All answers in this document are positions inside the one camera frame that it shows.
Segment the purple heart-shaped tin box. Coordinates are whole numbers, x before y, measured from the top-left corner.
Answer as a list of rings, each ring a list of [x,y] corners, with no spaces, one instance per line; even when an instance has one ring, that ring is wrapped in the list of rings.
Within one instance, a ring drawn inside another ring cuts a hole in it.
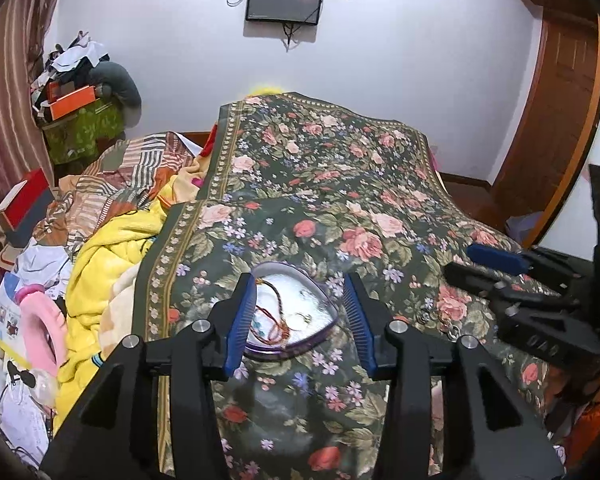
[[[281,262],[255,266],[256,306],[245,354],[256,361],[283,361],[323,342],[338,321],[338,311],[303,271]]]

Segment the pink plush slipper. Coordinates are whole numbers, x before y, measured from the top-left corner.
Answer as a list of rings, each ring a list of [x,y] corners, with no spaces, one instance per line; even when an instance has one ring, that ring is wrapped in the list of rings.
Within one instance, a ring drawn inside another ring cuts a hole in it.
[[[66,317],[42,285],[26,285],[16,291],[20,309],[20,333],[32,368],[56,377],[67,359]]]

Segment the yellow fleece blanket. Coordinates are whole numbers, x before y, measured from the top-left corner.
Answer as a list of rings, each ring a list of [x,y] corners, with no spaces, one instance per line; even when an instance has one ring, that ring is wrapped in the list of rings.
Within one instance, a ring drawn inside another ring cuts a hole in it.
[[[196,198],[210,162],[209,155],[197,156],[170,177],[148,209],[112,218],[80,249],[66,290],[67,359],[57,373],[54,431],[94,377],[98,364],[131,331],[140,263],[171,207]]]

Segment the brown wooden door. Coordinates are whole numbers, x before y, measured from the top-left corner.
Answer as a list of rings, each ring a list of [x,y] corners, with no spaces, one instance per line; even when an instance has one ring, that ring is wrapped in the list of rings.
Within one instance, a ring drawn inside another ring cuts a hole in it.
[[[526,104],[492,196],[538,244],[583,168],[600,119],[600,20],[544,11]]]

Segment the floral green bedspread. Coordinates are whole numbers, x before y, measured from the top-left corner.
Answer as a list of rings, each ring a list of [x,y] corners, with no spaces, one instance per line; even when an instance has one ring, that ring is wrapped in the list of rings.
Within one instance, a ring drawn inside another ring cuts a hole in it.
[[[140,265],[133,326],[148,341],[173,336],[267,261],[333,302],[354,271],[422,332],[475,336],[542,412],[546,365],[499,342],[486,303],[443,279],[474,243],[517,249],[455,205],[419,131],[300,94],[252,96],[220,109],[204,186]],[[300,356],[244,359],[212,394],[233,478],[370,478],[388,388],[366,376],[343,322]]]

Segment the striped patchwork quilt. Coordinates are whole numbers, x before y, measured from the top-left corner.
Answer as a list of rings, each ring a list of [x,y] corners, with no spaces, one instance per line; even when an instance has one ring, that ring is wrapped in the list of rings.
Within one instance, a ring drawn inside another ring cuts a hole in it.
[[[69,256],[110,219],[146,209],[184,169],[199,171],[199,150],[173,131],[119,141],[82,174],[59,180],[55,197],[32,237]]]

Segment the red and white box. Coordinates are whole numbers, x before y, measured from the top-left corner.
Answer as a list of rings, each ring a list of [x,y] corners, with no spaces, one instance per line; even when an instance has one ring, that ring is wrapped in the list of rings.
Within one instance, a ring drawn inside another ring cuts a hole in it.
[[[36,200],[50,189],[42,168],[27,172],[0,203],[0,225],[12,231],[22,221]]]

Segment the green patterned box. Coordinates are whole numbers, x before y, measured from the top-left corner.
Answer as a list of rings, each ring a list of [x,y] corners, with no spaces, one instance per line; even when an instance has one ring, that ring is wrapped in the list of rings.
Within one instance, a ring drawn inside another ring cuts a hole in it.
[[[121,108],[114,101],[102,99],[42,125],[50,161],[54,165],[97,157],[99,142],[114,140],[123,130]]]

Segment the orange shoe box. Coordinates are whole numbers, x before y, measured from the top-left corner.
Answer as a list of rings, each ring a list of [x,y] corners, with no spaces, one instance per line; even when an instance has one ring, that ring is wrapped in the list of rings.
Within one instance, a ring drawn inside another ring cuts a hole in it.
[[[57,99],[49,106],[44,107],[43,117],[48,122],[53,122],[61,117],[65,117],[81,107],[87,106],[96,101],[95,89],[93,86],[84,86],[74,90]]]

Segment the striped red curtain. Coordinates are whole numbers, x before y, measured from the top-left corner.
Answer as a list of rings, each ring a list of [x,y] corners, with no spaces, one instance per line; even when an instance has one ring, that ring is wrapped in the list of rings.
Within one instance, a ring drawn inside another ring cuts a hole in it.
[[[30,83],[42,67],[56,2],[0,0],[0,200],[29,170],[41,168],[46,177],[53,175],[42,132],[33,119]],[[0,245],[4,239],[0,225]]]

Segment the small black wall monitor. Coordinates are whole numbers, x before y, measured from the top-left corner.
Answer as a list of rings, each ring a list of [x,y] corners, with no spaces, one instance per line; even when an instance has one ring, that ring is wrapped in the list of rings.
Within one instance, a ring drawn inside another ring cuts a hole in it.
[[[323,0],[247,0],[246,20],[315,26]]]

